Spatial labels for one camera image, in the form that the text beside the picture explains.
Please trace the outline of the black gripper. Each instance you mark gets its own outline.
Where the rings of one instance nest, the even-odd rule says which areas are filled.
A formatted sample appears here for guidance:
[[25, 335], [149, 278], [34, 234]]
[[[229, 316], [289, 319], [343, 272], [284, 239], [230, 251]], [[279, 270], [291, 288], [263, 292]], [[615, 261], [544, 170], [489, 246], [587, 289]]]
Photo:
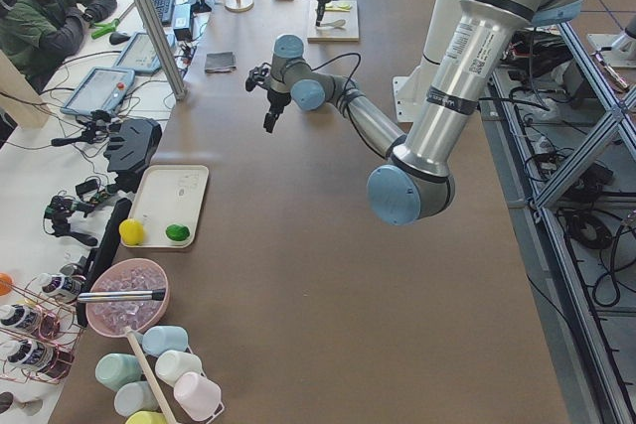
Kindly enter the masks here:
[[267, 99], [269, 100], [270, 106], [269, 112], [267, 112], [264, 117], [263, 128], [267, 133], [272, 133], [274, 125], [281, 116], [281, 113], [290, 103], [290, 93], [270, 89], [267, 93]]
[[316, 27], [321, 27], [321, 22], [324, 19], [324, 15], [325, 15], [325, 6], [331, 1], [331, 0], [316, 0], [318, 2], [317, 8], [316, 8], [316, 21], [315, 21], [315, 26]]

